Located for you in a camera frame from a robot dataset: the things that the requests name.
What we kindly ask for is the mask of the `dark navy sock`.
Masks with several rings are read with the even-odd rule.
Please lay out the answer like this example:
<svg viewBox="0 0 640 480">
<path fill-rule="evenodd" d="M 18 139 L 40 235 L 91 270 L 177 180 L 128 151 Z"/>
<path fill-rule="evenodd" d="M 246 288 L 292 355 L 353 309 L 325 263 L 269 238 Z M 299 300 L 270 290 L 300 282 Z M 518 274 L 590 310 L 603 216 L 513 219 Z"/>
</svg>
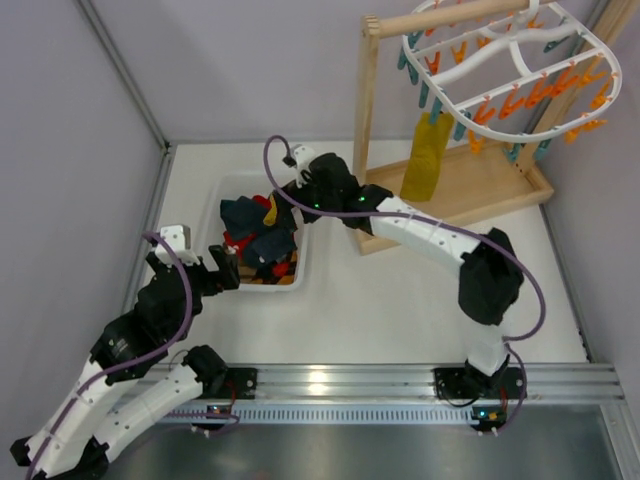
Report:
<svg viewBox="0 0 640 480">
<path fill-rule="evenodd" d="M 278 262 L 296 249 L 293 234 L 286 229 L 276 228 L 252 240 L 246 247 L 245 256 L 260 266 Z"/>
</svg>

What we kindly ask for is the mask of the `dark teal Santa sock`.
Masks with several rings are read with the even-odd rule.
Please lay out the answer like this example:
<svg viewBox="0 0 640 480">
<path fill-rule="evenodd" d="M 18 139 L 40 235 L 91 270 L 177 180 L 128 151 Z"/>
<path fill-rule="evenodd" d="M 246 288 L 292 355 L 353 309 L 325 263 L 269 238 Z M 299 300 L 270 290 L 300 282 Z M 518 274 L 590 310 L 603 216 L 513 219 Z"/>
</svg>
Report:
<svg viewBox="0 0 640 480">
<path fill-rule="evenodd" d="M 220 202 L 220 218 L 234 240 L 271 230 L 271 227 L 263 224 L 267 212 L 267 209 L 246 196 L 240 196 L 236 200 L 223 199 Z"/>
</svg>

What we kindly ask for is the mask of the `mustard yellow sock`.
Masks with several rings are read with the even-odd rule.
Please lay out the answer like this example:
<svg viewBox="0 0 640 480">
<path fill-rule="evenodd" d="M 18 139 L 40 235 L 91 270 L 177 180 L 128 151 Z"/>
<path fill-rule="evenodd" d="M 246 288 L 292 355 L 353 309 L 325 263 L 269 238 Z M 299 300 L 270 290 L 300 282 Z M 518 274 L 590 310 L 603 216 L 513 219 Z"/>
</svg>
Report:
<svg viewBox="0 0 640 480">
<path fill-rule="evenodd" d="M 441 164 L 454 118 L 440 113 L 434 123 L 423 113 L 418 121 L 403 177 L 400 197 L 408 202 L 430 201 L 439 181 Z"/>
</svg>

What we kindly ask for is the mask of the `white oval clip hanger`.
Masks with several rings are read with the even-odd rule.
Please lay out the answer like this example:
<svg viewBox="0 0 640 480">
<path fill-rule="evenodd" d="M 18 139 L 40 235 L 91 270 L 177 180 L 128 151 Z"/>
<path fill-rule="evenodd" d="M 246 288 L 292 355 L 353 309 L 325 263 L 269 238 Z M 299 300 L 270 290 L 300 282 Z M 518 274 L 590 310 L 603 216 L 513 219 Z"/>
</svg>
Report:
<svg viewBox="0 0 640 480">
<path fill-rule="evenodd" d="M 557 3 L 404 34 L 397 67 L 451 137 L 525 145 L 603 125 L 622 87 L 604 41 Z"/>
</svg>

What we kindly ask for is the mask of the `red sock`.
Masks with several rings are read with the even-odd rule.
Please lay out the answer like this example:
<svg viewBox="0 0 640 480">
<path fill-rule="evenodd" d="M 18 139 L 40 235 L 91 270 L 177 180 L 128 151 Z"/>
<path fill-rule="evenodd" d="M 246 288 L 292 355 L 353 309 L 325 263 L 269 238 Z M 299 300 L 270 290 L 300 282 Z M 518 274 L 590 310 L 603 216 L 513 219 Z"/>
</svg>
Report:
<svg viewBox="0 0 640 480">
<path fill-rule="evenodd" d="M 271 201 L 269 198 L 265 198 L 261 195 L 255 195 L 252 197 L 252 200 L 267 210 L 271 209 Z"/>
<path fill-rule="evenodd" d="M 224 244 L 228 249 L 232 250 L 239 258 L 243 256 L 243 252 L 245 248 L 251 243 L 254 237 L 255 237 L 254 234 L 249 234 L 244 238 L 241 238 L 239 240 L 234 240 L 228 231 L 224 231 L 223 233 Z"/>
</svg>

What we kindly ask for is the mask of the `yellow reindeer sock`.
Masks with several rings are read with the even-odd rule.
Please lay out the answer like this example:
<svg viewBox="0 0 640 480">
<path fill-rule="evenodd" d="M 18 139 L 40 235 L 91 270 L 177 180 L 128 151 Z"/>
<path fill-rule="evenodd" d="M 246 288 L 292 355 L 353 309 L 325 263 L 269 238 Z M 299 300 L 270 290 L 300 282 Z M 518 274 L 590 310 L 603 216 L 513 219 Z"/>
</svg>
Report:
<svg viewBox="0 0 640 480">
<path fill-rule="evenodd" d="M 274 194 L 269 196 L 269 210 L 263 218 L 263 224 L 268 227 L 276 225 L 278 222 L 278 203 Z"/>
</svg>

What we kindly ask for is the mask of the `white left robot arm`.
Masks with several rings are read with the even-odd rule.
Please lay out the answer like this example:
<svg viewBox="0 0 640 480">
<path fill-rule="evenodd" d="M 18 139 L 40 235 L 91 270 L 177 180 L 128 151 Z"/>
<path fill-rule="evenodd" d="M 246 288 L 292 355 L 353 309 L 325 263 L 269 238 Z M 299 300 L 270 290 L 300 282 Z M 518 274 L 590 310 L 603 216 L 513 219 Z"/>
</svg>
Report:
<svg viewBox="0 0 640 480">
<path fill-rule="evenodd" d="M 128 403 L 129 393 L 169 349 L 184 340 L 203 300 L 240 284 L 238 261 L 220 245 L 217 268 L 161 241 L 146 261 L 154 274 L 131 310 L 106 325 L 81 374 L 54 416 L 10 452 L 29 479 L 99 479 L 142 434 L 176 407 L 224 385 L 228 366 L 208 345 L 189 349 L 178 365 Z"/>
</svg>

